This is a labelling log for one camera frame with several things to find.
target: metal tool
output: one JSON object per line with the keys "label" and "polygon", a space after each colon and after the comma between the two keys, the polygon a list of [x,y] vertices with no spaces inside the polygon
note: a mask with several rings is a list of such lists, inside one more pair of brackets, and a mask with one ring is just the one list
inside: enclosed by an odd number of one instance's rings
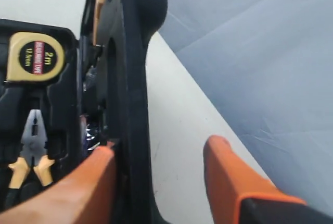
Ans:
{"label": "metal tool", "polygon": [[5,208],[15,204],[19,189],[33,167],[42,186],[48,187],[53,183],[50,167],[55,163],[48,159],[45,143],[47,135],[42,112],[39,109],[30,111],[21,138],[22,151],[15,163],[8,167],[13,171],[5,200]]}

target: yellow tape measure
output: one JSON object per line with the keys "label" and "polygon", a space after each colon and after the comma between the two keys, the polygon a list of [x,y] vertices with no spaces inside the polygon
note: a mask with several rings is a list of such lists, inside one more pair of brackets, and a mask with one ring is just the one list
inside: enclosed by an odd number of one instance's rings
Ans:
{"label": "yellow tape measure", "polygon": [[63,48],[53,37],[18,32],[9,41],[6,80],[43,82],[58,75],[65,63]]}

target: grey backdrop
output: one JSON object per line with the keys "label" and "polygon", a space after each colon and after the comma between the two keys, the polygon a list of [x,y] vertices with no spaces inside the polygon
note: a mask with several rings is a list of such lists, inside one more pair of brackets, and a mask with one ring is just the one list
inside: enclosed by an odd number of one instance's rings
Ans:
{"label": "grey backdrop", "polygon": [[333,0],[169,0],[160,33],[272,181],[333,215]]}

